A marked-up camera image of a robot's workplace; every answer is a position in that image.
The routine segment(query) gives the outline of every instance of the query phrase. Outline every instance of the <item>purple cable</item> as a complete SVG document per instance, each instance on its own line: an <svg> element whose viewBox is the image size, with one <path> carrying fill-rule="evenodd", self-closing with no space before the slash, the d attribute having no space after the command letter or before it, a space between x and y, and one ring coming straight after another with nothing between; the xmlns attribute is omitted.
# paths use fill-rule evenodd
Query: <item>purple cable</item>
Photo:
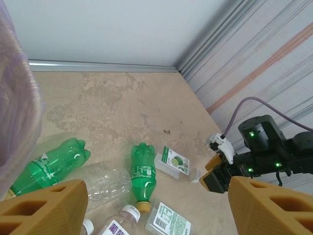
<svg viewBox="0 0 313 235"><path fill-rule="evenodd" d="M247 100L250 100L250 99L259 101L260 103L262 103L262 104L264 104L265 106L267 106L268 108L272 109L275 113L279 114L280 116L282 116L283 118L285 118L285 119L287 119L288 121L292 122L293 124L295 124L295 125L297 125L297 126L300 126L300 127L302 127L303 129L305 129L305 130L307 130L307 131L313 131L312 128L307 127L307 126L305 126L305 125L303 125L303 124L301 124L301 123L299 123L299 122L297 122L297 121L291 119L290 117L284 115L283 113L281 113L281 112L279 112L277 109L275 109L273 106L267 104L265 101L263 101L263 100L261 100L261 99L259 99L259 98L257 98L257 97L250 96L250 97L244 98L244 99L238 104L237 108L236 108L235 111L234 111L233 116L231 117L231 119L230 119L230 121L229 121L228 126L226 127L226 130L225 130L225 132L224 132L224 134L223 134L224 136L226 136L227 133L229 132L229 130L230 130L230 128L231 128L231 125L234 123L235 117L236 117L236 115L238 114L238 111L239 111L239 109L241 108L242 104L245 103Z"/></svg>

